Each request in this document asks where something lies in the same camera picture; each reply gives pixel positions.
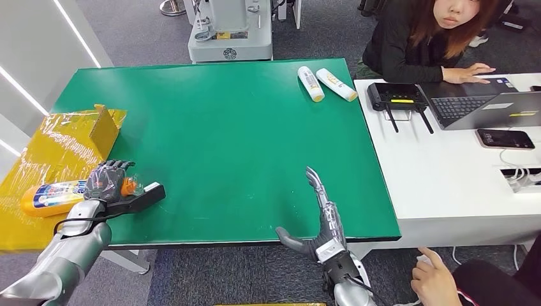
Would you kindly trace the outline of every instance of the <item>sunscreen bottle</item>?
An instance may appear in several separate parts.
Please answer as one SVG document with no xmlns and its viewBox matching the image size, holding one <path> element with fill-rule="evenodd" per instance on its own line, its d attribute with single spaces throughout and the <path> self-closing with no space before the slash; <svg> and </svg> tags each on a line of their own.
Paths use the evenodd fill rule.
<svg viewBox="0 0 541 306">
<path fill-rule="evenodd" d="M 20 209 L 31 217 L 48 217 L 69 212 L 84 200 L 86 180 L 72 180 L 29 188 L 20 199 Z"/>
<path fill-rule="evenodd" d="M 348 100 L 348 102 L 355 100 L 355 98 L 358 96 L 356 91 L 351 89 L 351 87 L 347 86 L 342 81 L 338 80 L 336 76 L 325 68 L 319 69 L 316 72 L 316 76 L 318 77 L 319 81 L 325 84 L 328 88 L 332 89 L 332 91 L 336 92 L 338 96 Z"/>
<path fill-rule="evenodd" d="M 304 85 L 304 88 L 306 88 L 306 91 L 308 91 L 308 94 L 310 95 L 310 98 L 312 98 L 312 101 L 319 102 L 325 97 L 320 83 L 318 82 L 310 68 L 306 66 L 300 67 L 299 70 L 297 70 L 297 75 L 299 76 L 300 81 Z"/>
</svg>

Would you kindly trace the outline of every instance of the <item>white bottle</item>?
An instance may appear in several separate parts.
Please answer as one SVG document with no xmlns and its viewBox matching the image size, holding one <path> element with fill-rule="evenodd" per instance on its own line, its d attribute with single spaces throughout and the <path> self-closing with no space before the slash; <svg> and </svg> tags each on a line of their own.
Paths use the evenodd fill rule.
<svg viewBox="0 0 541 306">
<path fill-rule="evenodd" d="M 338 80 L 329 70 L 322 68 L 316 72 L 318 79 L 325 84 L 332 91 L 336 92 L 338 96 L 351 102 L 357 97 L 357 92 L 351 89 L 351 87 Z"/>
<path fill-rule="evenodd" d="M 299 70 L 297 70 L 297 75 L 304 85 L 304 88 L 308 91 L 312 101 L 319 102 L 325 97 L 318 79 L 316 79 L 310 68 L 306 66 L 300 67 Z"/>
</svg>

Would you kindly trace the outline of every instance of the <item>white sneaker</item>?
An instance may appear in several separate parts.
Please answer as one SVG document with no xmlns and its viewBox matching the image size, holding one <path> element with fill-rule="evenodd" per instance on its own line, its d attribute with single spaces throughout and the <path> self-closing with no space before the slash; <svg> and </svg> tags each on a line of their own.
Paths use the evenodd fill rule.
<svg viewBox="0 0 541 306">
<path fill-rule="evenodd" d="M 487 34 L 483 34 L 483 36 L 476 36 L 476 37 L 474 37 L 474 38 L 470 41 L 469 46 L 470 46 L 471 48 L 477 48 L 477 47 L 479 47 L 480 44 L 486 43 L 487 41 L 489 41 L 489 36 L 488 36 Z"/>
</svg>

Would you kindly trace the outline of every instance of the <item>metal pole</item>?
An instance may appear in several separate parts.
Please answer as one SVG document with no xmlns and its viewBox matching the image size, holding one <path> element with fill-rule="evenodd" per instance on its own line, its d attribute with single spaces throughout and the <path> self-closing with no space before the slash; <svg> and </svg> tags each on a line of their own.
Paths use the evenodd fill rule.
<svg viewBox="0 0 541 306">
<path fill-rule="evenodd" d="M 177 0 L 165 0 L 159 5 L 159 10 L 166 16 L 179 16 L 186 14 L 186 10 L 180 10 Z"/>
</svg>

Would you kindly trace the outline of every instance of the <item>orange bottle cap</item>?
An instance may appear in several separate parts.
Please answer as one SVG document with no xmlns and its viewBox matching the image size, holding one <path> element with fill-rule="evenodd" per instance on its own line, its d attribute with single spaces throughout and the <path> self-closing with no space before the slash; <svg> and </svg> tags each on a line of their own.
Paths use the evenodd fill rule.
<svg viewBox="0 0 541 306">
<path fill-rule="evenodd" d="M 129 196 L 131 194 L 134 194 L 136 189 L 137 182 L 131 177 L 125 177 L 124 182 L 122 183 L 122 188 L 120 189 L 120 193 L 122 194 L 122 196 Z"/>
</svg>

